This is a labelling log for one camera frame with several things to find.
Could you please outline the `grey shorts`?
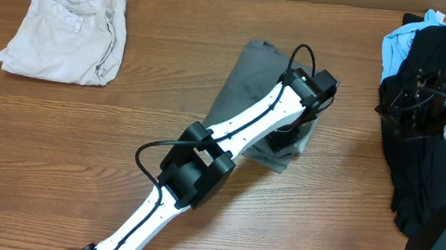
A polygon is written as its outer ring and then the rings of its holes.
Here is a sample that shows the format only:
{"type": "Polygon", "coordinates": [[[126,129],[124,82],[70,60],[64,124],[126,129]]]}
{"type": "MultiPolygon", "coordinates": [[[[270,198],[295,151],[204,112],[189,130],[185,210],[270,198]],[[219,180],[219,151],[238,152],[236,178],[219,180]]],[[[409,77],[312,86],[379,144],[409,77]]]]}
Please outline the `grey shorts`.
{"type": "Polygon", "coordinates": [[[244,155],[282,173],[302,153],[317,116],[330,107],[339,86],[328,70],[294,65],[271,43],[253,40],[241,52],[203,125],[223,151],[244,155]],[[296,145],[273,152],[266,136],[311,124],[296,145]]]}

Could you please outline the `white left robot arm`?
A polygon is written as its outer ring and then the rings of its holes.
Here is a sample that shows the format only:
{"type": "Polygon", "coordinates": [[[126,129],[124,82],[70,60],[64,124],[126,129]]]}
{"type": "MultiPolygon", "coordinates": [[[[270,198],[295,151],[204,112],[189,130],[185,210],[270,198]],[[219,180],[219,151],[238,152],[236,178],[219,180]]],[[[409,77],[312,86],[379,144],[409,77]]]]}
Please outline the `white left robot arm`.
{"type": "Polygon", "coordinates": [[[266,139],[279,151],[294,142],[297,128],[329,107],[337,87],[327,70],[309,76],[301,68],[287,69],[265,97],[240,114],[209,127],[189,125],[178,140],[167,142],[170,151],[140,208],[110,237],[82,250],[143,250],[173,218],[208,201],[250,146],[266,139]]]}

